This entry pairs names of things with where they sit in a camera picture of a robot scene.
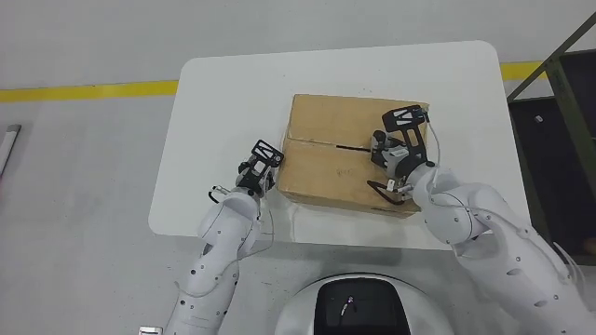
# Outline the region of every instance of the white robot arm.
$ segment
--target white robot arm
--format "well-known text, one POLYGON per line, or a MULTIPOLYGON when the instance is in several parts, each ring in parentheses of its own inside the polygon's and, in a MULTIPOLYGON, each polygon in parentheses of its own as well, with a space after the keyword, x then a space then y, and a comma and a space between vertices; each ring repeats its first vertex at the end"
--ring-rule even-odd
POLYGON ((250 256, 261 233, 260 199, 273 187, 271 170, 282 160, 282 153, 258 141, 251 158, 238 169, 237 187, 213 187, 224 197, 218 201, 210 192, 215 205, 197 233, 207 245, 179 285, 166 335, 217 334, 239 279, 238 262, 250 256))
POLYGON ((437 139, 427 113, 410 107, 388 112, 383 120, 387 131, 401 131, 404 137, 390 139, 380 131, 373 135, 373 162, 376 154, 375 163, 402 184, 385 190, 413 198, 428 230, 452 247, 479 287, 535 334, 596 333, 596 316, 567 267, 532 225, 520 219, 497 190, 462 183, 451 171, 427 161, 422 140, 410 141, 407 132, 419 135, 417 126, 425 120, 437 139))

